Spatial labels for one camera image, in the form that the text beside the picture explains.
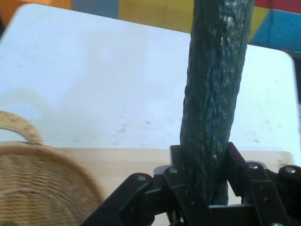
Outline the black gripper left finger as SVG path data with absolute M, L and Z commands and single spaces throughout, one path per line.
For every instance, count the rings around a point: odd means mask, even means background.
M 171 165 L 154 176 L 130 175 L 84 222 L 84 226 L 150 226 L 166 213 L 172 226 L 206 226 L 210 209 L 183 170 L 182 147 L 170 147 Z

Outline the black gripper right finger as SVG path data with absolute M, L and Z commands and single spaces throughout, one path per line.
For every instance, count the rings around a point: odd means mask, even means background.
M 246 161 L 232 142 L 226 149 L 227 180 L 243 204 L 256 213 L 260 226 L 301 224 L 301 168 L 285 165 L 278 172 L 263 163 Z

